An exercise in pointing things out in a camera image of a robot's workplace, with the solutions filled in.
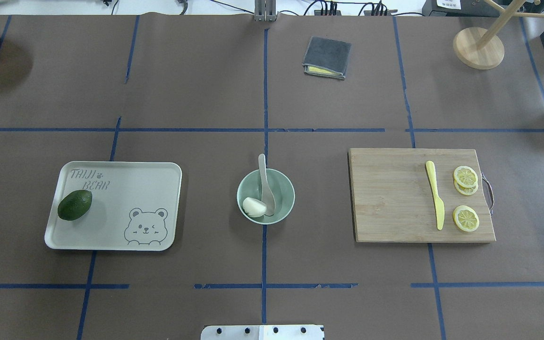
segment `round wooden base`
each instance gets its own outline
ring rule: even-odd
[[[469,67],[477,69],[491,69],[499,66],[505,56],[505,47],[497,36],[482,48],[476,43],[486,33],[485,28],[469,27],[457,33],[453,39],[453,49],[459,60]]]

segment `yellow knife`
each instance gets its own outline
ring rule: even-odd
[[[438,224],[438,230],[442,230],[444,227],[444,201],[438,196],[438,181],[436,180],[436,164],[432,161],[425,162],[425,169],[427,170],[427,178],[429,184],[432,186],[433,205],[436,208],[436,222]]]

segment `knife handle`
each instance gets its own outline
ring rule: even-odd
[[[427,176],[429,177],[429,183],[432,186],[432,194],[438,195],[438,181],[436,180],[436,164],[432,161],[425,162],[425,169],[427,170]]]

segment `rectangular tray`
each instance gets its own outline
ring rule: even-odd
[[[445,206],[442,230],[436,228],[426,161],[436,164],[438,194]],[[460,165],[470,166],[478,174],[478,190],[471,196],[455,189],[453,171]],[[496,241],[475,150],[350,149],[349,168],[357,242]],[[460,205],[477,213],[480,225],[474,232],[456,227],[452,214]]]
[[[175,163],[71,161],[60,170],[45,243],[52,249],[164,250],[175,238],[182,170]],[[92,192],[89,211],[58,217],[70,192]]]

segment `wooden cutting board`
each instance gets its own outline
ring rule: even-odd
[[[438,194],[445,206],[442,230],[436,228],[426,161],[436,164]],[[478,190],[471,196],[455,189],[453,171],[460,165],[477,172]],[[350,149],[349,170],[356,242],[496,241],[475,150]],[[477,213],[480,226],[474,232],[459,230],[453,221],[460,205]]]

